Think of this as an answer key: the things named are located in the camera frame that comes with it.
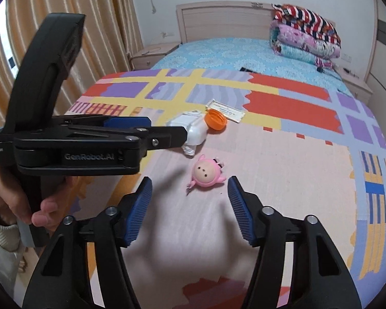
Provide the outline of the person's left hand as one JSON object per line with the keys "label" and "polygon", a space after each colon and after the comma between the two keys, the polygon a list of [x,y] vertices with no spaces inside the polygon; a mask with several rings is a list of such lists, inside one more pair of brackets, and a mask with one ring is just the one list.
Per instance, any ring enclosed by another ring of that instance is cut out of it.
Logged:
{"label": "person's left hand", "polygon": [[8,171],[0,169],[0,225],[14,225],[21,220],[54,231],[65,216],[68,197],[77,179],[66,177],[53,195],[42,200],[39,211],[32,212],[21,186]]}

